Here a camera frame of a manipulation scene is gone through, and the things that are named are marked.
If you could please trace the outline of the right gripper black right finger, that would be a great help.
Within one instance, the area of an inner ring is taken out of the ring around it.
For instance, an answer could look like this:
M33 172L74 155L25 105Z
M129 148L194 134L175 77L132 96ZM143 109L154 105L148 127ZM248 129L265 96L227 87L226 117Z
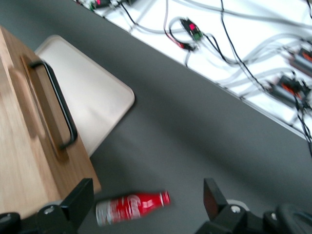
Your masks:
M229 203L213 178L203 182L203 203L209 220L197 234L247 234L247 211L238 204Z

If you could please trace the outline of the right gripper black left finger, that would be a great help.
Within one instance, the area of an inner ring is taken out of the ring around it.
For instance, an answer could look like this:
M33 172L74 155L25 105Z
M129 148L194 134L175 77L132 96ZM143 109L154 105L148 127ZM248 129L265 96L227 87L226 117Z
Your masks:
M76 234L93 202L93 180L84 178L59 205L48 205L37 212L38 233Z

